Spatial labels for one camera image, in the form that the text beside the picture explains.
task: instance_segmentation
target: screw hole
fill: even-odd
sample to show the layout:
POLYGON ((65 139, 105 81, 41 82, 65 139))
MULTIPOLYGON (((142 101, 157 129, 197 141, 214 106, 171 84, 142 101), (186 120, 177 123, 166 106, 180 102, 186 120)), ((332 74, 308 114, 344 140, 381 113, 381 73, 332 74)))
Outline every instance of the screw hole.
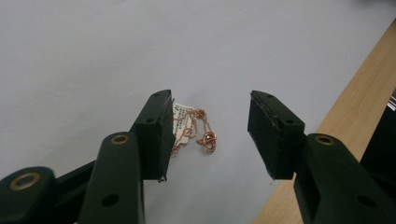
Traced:
POLYGON ((102 205, 104 207, 110 207, 116 204, 118 201, 119 201, 119 195, 109 194, 102 200, 102 205))
POLYGON ((317 142, 321 143, 322 145, 326 145, 326 146, 332 146, 335 144, 335 141, 332 138, 324 135, 317 136, 315 140, 317 140, 317 142))
POLYGON ((154 122, 154 119, 145 119, 144 120, 146 123, 152 123, 152 122, 154 122))
POLYGON ((121 145, 128 142, 129 137, 124 134, 117 135, 111 139, 111 143, 114 145, 121 145))
POLYGON ((367 197, 367 196, 363 196, 363 195, 359 195, 358 196, 358 201, 368 207, 375 207, 376 204, 373 201, 373 199, 367 197))
POLYGON ((11 182, 9 187, 12 190, 29 189, 35 183, 37 183, 39 179, 40 179, 40 174, 39 173, 27 173, 27 174, 20 175, 17 178, 15 178, 11 182))

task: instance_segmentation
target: white tag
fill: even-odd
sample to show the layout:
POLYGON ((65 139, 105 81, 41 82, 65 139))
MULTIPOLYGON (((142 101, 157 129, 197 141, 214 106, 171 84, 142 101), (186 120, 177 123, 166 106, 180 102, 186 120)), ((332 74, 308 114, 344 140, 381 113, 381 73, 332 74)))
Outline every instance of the white tag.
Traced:
MULTIPOLYGON (((191 119, 190 116, 187 116, 185 119, 184 116, 187 112, 192 111, 193 108, 186 105, 174 104, 174 135, 177 139, 183 134, 185 128, 190 128, 191 126, 191 119)), ((186 144, 189 142, 189 137, 181 137, 179 143, 186 144)))

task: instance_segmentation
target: white table surface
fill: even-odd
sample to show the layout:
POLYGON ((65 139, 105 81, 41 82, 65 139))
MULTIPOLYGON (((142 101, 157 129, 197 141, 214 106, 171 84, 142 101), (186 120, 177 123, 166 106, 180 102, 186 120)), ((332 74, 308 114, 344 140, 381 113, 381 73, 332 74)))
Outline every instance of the white table surface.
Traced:
POLYGON ((149 96, 207 112, 168 181, 145 181, 151 223, 251 223, 276 187, 248 132, 249 94, 312 133, 396 16, 394 0, 0 2, 0 178, 57 176, 128 131, 149 96))

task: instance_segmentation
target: wooden surface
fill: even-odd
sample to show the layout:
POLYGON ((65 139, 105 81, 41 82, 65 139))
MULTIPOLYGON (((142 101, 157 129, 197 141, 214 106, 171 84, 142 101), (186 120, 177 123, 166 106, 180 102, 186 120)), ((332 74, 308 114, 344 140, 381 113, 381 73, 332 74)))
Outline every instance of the wooden surface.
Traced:
MULTIPOLYGON (((350 80, 317 133, 340 139, 358 160, 396 87, 396 20, 350 80)), ((281 181, 255 223, 303 223, 293 190, 281 181)))

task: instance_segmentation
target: jewelry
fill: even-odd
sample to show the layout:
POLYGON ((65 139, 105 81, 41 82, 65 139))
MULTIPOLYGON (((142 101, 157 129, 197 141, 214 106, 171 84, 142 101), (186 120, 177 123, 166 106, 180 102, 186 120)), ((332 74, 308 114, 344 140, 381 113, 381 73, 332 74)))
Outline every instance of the jewelry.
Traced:
POLYGON ((213 153, 216 149, 216 140, 217 137, 215 133, 212 132, 210 128, 210 124, 207 121, 206 112, 203 109, 194 109, 188 111, 181 119, 174 119, 180 120, 186 119, 189 117, 191 119, 191 126, 189 128, 185 128, 183 130, 183 134, 176 140, 173 148, 172 148, 172 157, 175 157, 180 149, 180 141, 182 137, 189 137, 194 138, 198 135, 198 127, 197 127, 197 120, 201 119, 204 123, 204 136, 202 139, 197 140, 197 143, 203 146, 204 150, 209 153, 213 153))

